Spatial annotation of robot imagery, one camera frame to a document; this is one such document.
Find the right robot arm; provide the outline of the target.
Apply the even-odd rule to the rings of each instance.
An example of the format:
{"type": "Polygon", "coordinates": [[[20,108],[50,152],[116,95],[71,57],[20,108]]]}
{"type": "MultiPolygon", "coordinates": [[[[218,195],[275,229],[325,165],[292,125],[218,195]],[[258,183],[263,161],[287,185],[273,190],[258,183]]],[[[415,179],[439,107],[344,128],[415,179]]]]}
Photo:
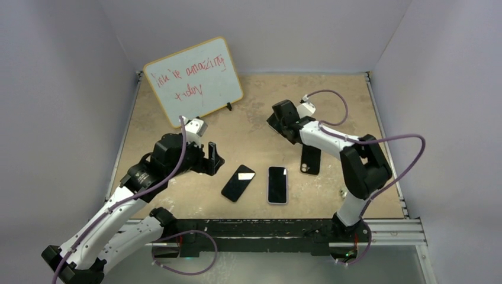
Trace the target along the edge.
{"type": "Polygon", "coordinates": [[[355,234],[363,209],[372,193],[392,176],[382,149],[372,135],[357,137],[321,128],[313,118],[315,106],[303,99],[299,105],[283,100],[272,106],[268,124],[292,144],[302,146],[301,171],[317,175],[322,153],[337,158],[342,166],[347,195],[333,216],[332,232],[341,241],[355,234]]]}

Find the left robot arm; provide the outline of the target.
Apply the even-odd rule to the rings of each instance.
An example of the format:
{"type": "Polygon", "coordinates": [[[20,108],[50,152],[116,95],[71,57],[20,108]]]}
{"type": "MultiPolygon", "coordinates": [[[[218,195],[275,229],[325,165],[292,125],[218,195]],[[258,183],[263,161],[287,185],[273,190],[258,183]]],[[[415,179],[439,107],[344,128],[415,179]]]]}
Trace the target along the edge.
{"type": "Polygon", "coordinates": [[[162,207],[151,210],[135,227],[123,233],[119,230],[175,176],[188,171],[213,176],[224,163],[216,143],[204,146],[197,134],[165,134],[153,151],[128,169],[108,201],[83,228],[63,244],[43,250],[41,256],[53,271],[52,283],[101,283],[119,262],[154,241],[181,241],[201,234],[216,249],[215,239],[208,233],[183,226],[162,207]]]}

